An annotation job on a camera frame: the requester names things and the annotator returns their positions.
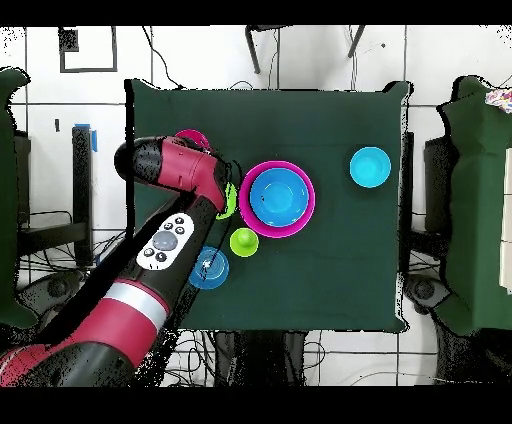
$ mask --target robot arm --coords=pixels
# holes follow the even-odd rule
[[[123,271],[70,336],[54,346],[21,347],[0,358],[0,386],[126,386],[172,315],[224,209],[225,165],[176,137],[138,139],[133,153],[127,157],[126,145],[116,153],[123,178],[132,166],[137,182],[177,190],[185,200],[157,214],[156,231],[145,225],[137,233],[134,240],[144,246],[125,257]]]

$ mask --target green cup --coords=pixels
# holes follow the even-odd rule
[[[233,253],[242,258],[247,258],[258,250],[258,235],[250,228],[239,228],[229,238],[229,246]]]

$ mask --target lime green bowl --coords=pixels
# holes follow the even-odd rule
[[[226,212],[223,214],[218,214],[217,219],[226,219],[229,218],[236,209],[236,188],[233,184],[228,183],[226,185]]]

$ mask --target white stripe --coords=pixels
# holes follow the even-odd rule
[[[126,305],[130,305],[149,318],[156,327],[156,331],[160,330],[167,317],[164,307],[158,300],[144,290],[132,286],[131,284],[112,284],[104,299],[105,298],[118,300]]]

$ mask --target small blue bowl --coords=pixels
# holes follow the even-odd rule
[[[188,281],[198,289],[212,290],[226,281],[228,273],[229,263],[226,255],[214,247],[204,246],[197,257]]]
[[[302,178],[286,168],[262,172],[251,186],[249,202],[266,225],[286,227],[297,221],[308,206],[309,192]]]
[[[363,147],[350,161],[350,176],[361,187],[378,187],[388,179],[390,173],[389,156],[378,147]]]

